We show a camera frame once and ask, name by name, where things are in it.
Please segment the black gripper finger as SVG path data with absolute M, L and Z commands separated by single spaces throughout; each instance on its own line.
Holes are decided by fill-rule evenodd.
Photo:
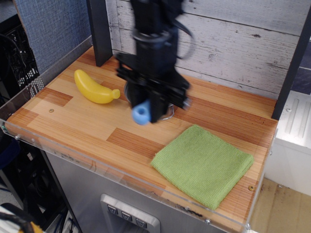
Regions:
M 156 123 L 163 118 L 173 106 L 173 104 L 167 99 L 167 96 L 159 92 L 149 92 L 147 99 L 150 101 L 151 123 Z

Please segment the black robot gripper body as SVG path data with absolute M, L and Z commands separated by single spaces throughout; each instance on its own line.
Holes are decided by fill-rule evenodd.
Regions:
M 178 32 L 160 34 L 133 32 L 136 54 L 118 53 L 118 76 L 128 82 L 129 100 L 137 106 L 145 100 L 155 105 L 172 103 L 188 109 L 189 82 L 176 70 Z

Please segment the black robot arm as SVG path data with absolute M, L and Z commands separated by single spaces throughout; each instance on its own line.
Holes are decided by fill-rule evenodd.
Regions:
M 117 53 L 117 75 L 126 80 L 132 118 L 139 125 L 155 123 L 169 106 L 187 109 L 190 83 L 175 69 L 178 31 L 192 33 L 177 21 L 180 0 L 133 0 L 136 54 Z

